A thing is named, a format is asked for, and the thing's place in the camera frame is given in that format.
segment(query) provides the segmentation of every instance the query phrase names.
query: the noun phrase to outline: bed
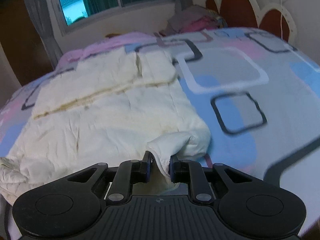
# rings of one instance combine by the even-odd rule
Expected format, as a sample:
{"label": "bed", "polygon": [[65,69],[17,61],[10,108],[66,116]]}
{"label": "bed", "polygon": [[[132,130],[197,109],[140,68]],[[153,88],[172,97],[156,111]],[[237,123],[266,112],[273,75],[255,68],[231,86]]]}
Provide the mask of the bed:
{"label": "bed", "polygon": [[[236,27],[150,37],[125,49],[173,56],[179,83],[212,135],[198,161],[204,167],[224,163],[295,193],[307,207],[303,232],[320,213],[320,68],[293,46],[293,24],[287,23],[292,32],[285,36],[291,45],[279,33]],[[76,66],[76,61],[62,64],[22,87],[1,109],[1,157],[31,116],[40,89]],[[16,239],[10,216],[9,224]]]}

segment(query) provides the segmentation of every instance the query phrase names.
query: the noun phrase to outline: white wall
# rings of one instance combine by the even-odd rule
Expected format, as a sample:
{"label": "white wall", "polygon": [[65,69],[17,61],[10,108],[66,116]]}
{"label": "white wall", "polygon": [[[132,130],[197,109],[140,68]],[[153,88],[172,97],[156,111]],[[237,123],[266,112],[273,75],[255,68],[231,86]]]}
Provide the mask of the white wall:
{"label": "white wall", "polygon": [[0,43],[0,108],[21,87]]}
{"label": "white wall", "polygon": [[[193,0],[195,4],[205,5],[205,0]],[[174,14],[174,3],[153,5],[98,20],[82,29],[65,36],[61,35],[50,0],[47,0],[54,36],[62,52],[79,49],[100,41],[108,33],[127,33],[140,31],[158,32],[167,25],[167,20]]]}
{"label": "white wall", "polygon": [[[280,0],[257,0],[260,8]],[[288,0],[284,7],[297,26],[295,46],[320,64],[320,0]]]}

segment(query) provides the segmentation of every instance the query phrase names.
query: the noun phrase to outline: pink blanket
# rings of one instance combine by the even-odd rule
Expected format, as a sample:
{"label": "pink blanket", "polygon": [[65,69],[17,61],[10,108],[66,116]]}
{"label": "pink blanket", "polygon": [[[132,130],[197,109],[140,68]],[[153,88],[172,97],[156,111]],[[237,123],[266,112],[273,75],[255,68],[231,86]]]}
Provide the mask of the pink blanket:
{"label": "pink blanket", "polygon": [[111,39],[104,39],[102,41],[91,44],[84,49],[76,49],[76,50],[68,51],[59,60],[59,63],[56,67],[56,71],[63,70],[63,67],[66,66],[68,63],[84,60],[85,58],[91,55],[95,55],[100,52],[109,51],[126,44],[143,42],[150,38],[153,38],[153,36],[150,36],[145,33],[132,32],[132,33],[116,36]]}

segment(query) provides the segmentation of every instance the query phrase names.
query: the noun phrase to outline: headboard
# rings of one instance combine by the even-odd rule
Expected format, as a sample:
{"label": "headboard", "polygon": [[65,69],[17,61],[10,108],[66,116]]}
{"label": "headboard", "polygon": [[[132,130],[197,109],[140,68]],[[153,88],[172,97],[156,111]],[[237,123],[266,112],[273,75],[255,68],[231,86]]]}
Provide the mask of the headboard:
{"label": "headboard", "polygon": [[260,9],[256,0],[206,0],[206,8],[217,11],[228,27],[253,27],[273,33],[294,45],[297,28],[291,14],[277,3],[269,3]]}

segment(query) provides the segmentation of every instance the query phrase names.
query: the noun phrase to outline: cable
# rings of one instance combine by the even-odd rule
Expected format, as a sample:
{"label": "cable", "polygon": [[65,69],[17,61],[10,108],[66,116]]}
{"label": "cable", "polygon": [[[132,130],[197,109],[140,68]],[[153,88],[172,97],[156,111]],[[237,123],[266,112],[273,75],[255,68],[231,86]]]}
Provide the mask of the cable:
{"label": "cable", "polygon": [[280,6],[281,6],[280,29],[281,29],[281,40],[283,40],[283,29],[282,29],[283,3],[282,3],[282,0],[280,0]]}

